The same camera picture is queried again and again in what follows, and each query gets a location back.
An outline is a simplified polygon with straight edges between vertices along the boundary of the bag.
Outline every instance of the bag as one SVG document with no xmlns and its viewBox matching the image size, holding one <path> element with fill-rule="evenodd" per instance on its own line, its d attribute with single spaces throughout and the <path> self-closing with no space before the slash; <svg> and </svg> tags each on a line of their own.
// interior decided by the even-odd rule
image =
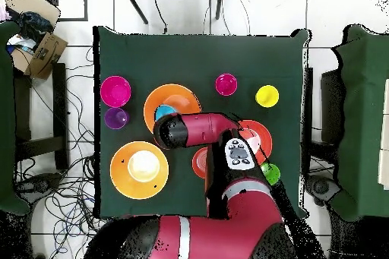
<svg viewBox="0 0 389 259">
<path fill-rule="evenodd" d="M 35 12 L 23 12 L 17 23 L 21 27 L 20 35 L 25 39 L 32 39 L 36 44 L 40 44 L 46 32 L 54 31 L 50 22 Z"/>
</svg>

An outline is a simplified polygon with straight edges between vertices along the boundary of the green cup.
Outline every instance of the green cup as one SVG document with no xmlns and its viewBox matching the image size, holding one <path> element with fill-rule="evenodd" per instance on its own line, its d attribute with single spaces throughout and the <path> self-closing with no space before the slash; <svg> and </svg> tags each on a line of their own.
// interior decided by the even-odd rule
<svg viewBox="0 0 389 259">
<path fill-rule="evenodd" d="M 262 163 L 261 170 L 270 185 L 275 185 L 280 179 L 280 169 L 278 169 L 274 164 Z"/>
</svg>

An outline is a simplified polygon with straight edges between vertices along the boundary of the metal chair leg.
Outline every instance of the metal chair leg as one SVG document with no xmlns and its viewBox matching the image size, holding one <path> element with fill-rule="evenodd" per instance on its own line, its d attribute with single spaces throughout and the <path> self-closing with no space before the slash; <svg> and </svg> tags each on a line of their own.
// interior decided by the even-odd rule
<svg viewBox="0 0 389 259">
<path fill-rule="evenodd" d="M 130 0 L 130 1 L 131 1 L 132 5 L 134 6 L 135 10 L 137 11 L 137 13 L 139 14 L 139 16 L 142 18 L 144 24 L 149 24 L 149 21 L 147 21 L 141 8 L 139 8 L 139 5 L 137 4 L 137 2 L 135 0 Z"/>
<path fill-rule="evenodd" d="M 219 20 L 220 17 L 220 6 L 222 5 L 222 0 L 217 0 L 216 6 L 216 20 Z"/>
</svg>

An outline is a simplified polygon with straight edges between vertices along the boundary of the pink bowl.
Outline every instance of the pink bowl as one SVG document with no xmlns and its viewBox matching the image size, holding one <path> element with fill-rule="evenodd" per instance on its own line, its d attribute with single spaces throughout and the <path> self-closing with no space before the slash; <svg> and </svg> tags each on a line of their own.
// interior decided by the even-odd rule
<svg viewBox="0 0 389 259">
<path fill-rule="evenodd" d="M 131 87 L 123 77 L 111 76 L 101 84 L 100 95 L 106 105 L 122 107 L 131 97 Z"/>
<path fill-rule="evenodd" d="M 215 87 L 220 95 L 229 96 L 235 93 L 238 81 L 231 74 L 221 74 L 215 81 Z"/>
</svg>

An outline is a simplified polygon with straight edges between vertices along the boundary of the yellow bowl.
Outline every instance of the yellow bowl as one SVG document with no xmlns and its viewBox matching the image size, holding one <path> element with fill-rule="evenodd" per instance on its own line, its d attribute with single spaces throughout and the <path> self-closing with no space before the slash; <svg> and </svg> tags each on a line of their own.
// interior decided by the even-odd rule
<svg viewBox="0 0 389 259">
<path fill-rule="evenodd" d="M 261 87 L 255 94 L 255 101 L 262 107 L 273 107 L 279 98 L 278 90 L 271 85 Z"/>
</svg>

